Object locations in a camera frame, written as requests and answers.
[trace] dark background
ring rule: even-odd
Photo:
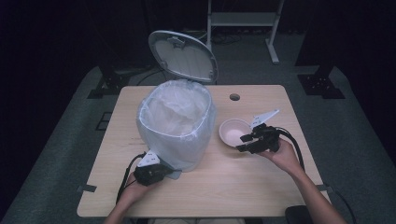
[[[103,61],[154,64],[149,33],[205,29],[207,4],[205,0],[0,4],[2,217],[85,75]],[[219,0],[213,10],[271,11],[276,5],[273,0]],[[390,0],[288,0],[278,29],[305,32],[296,65],[332,62],[344,72],[393,159],[395,9]]]

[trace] human arm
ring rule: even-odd
[[[107,216],[105,220],[105,224],[115,224],[121,223],[122,219],[125,217],[128,209],[141,199],[149,190],[155,188],[158,183],[143,186],[137,182],[135,182],[134,174],[130,174],[127,181],[127,187],[124,189],[123,193],[120,196],[120,200]]]
[[[300,166],[293,146],[289,142],[279,139],[278,152],[264,151],[258,154],[272,161],[291,176],[303,196],[314,223],[346,223]]]

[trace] person's left arm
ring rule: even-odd
[[[121,223],[132,204],[141,199],[146,194],[146,192],[155,188],[157,185],[158,183],[148,187],[143,186],[135,181],[134,174],[130,174],[126,185],[127,187],[124,189],[120,196],[119,202],[107,216],[104,223]]]

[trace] person's right arm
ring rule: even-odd
[[[264,151],[258,154],[272,161],[291,176],[303,196],[314,223],[346,223],[300,166],[293,146],[289,142],[279,139],[278,152]]]

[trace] person's right hand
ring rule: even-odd
[[[258,153],[258,155],[272,161],[277,167],[288,174],[302,170],[293,146],[281,138],[279,138],[279,150],[277,152],[265,150],[264,152]]]

